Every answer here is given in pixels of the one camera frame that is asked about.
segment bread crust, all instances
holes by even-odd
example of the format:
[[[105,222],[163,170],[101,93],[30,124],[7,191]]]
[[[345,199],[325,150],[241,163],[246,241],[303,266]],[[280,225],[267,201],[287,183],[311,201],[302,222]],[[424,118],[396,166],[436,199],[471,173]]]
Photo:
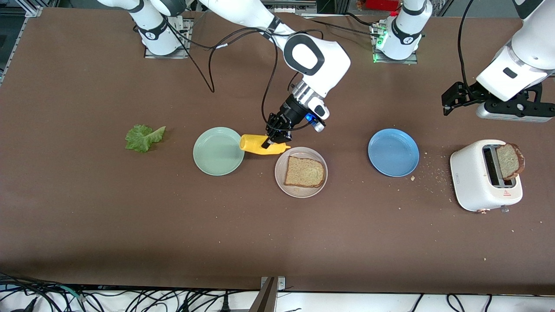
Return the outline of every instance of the bread crust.
[[[517,154],[517,158],[518,158],[518,169],[515,172],[513,172],[513,174],[511,174],[510,176],[503,178],[503,180],[509,181],[516,178],[519,174],[521,174],[524,171],[524,166],[526,165],[526,162],[524,160],[524,156],[522,155],[522,152],[518,147],[518,145],[514,143],[507,143],[505,145],[510,145],[514,149],[514,152],[515,154]]]
[[[303,159],[303,158],[299,158],[299,157],[295,157],[295,156],[289,156],[287,159],[287,171],[285,172],[285,180],[287,181],[287,175],[289,174],[289,159],[291,158],[296,158],[296,159]],[[322,166],[322,170],[324,171],[324,175],[322,176],[322,179],[320,180],[320,182],[317,185],[312,185],[312,186],[307,186],[307,185],[300,185],[300,184],[288,184],[288,183],[283,183],[283,185],[287,185],[288,187],[300,187],[300,188],[319,188],[320,186],[322,186],[322,183],[324,183],[324,180],[326,179],[326,168],[324,167],[324,164],[322,164],[321,162],[319,162],[318,160],[314,160],[309,158],[312,161],[315,161],[317,163],[319,163]]]

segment white toaster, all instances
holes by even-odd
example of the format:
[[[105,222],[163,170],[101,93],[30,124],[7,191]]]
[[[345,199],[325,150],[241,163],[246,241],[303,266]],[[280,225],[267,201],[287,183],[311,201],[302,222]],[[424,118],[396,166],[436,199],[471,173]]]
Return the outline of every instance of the white toaster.
[[[520,176],[504,181],[496,148],[501,140],[480,140],[451,155],[451,174],[458,203],[472,212],[513,205],[522,199]]]

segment yellow bottle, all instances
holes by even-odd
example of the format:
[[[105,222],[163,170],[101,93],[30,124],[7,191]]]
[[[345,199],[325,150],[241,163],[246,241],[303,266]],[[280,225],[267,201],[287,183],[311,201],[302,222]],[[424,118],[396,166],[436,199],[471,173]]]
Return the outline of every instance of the yellow bottle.
[[[258,155],[274,155],[285,152],[291,146],[285,143],[271,144],[268,148],[262,148],[262,144],[268,139],[267,135],[243,134],[239,142],[239,148],[245,152],[255,153]]]

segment white floor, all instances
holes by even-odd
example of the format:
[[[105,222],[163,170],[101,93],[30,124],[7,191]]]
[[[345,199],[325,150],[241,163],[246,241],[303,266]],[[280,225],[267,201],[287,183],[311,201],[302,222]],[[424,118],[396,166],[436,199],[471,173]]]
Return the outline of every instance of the white floor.
[[[103,291],[103,294],[114,295],[118,291]],[[159,291],[152,296],[159,298],[166,294],[166,291]],[[222,294],[221,291],[215,291],[212,294]],[[124,293],[118,296],[104,297],[96,295],[105,312],[124,312],[124,311],[143,311],[153,301],[147,299],[136,308],[132,309],[128,306],[137,297],[136,293]],[[179,302],[182,303],[186,293],[179,296]],[[231,309],[248,309],[254,301],[257,292],[249,291],[246,293],[234,294],[229,297],[229,305]],[[334,311],[334,312],[408,312],[411,311],[418,294],[346,294],[346,293],[279,293],[276,303],[276,312],[286,312],[301,308],[301,312],[307,311]],[[483,312],[486,306],[488,296],[486,295],[458,295],[465,312]],[[24,309],[26,305],[35,298],[35,295],[26,296],[23,292],[16,293],[10,297],[0,301],[0,311],[10,312],[15,309]],[[58,303],[59,307],[64,310],[65,301],[60,295],[52,295],[51,298]],[[97,309],[98,305],[90,300],[90,304]],[[202,298],[191,307],[190,311],[198,304],[210,299]],[[162,301],[166,305],[158,304],[148,309],[148,312],[167,312],[176,311],[178,306],[177,298],[171,298]],[[455,300],[452,304],[459,309]],[[219,299],[210,308],[209,312],[217,312],[221,309],[222,299]],[[88,303],[84,304],[87,311],[94,311]],[[200,307],[197,311],[202,312],[208,305]],[[76,300],[71,302],[71,311],[82,311]],[[555,309],[554,297],[536,297],[536,296],[494,296],[488,312],[550,312]],[[34,312],[51,312],[51,307],[44,298],[39,298],[34,308]],[[425,295],[416,311],[419,312],[454,312],[446,302],[445,295]]]

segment plate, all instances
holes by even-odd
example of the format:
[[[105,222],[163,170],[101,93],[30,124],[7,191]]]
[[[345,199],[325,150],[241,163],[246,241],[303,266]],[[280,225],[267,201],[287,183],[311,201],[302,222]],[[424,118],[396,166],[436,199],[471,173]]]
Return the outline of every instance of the plate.
[[[287,174],[287,163],[289,162],[289,156],[294,156],[297,158],[310,158],[322,163],[322,165],[324,165],[324,182],[322,183],[322,185],[317,188],[290,187],[288,185],[285,185],[285,175]],[[318,154],[317,151],[308,147],[295,147],[286,150],[280,156],[280,158],[277,159],[274,173],[279,188],[287,195],[296,198],[308,198],[318,194],[318,192],[324,188],[324,185],[326,185],[327,181],[327,165],[324,157]]]
[[[384,129],[370,139],[368,157],[379,172],[404,177],[416,169],[420,154],[410,135],[397,129]]]
[[[193,148],[195,164],[206,174],[226,175],[237,169],[245,152],[239,148],[241,136],[225,127],[212,128],[199,136]]]

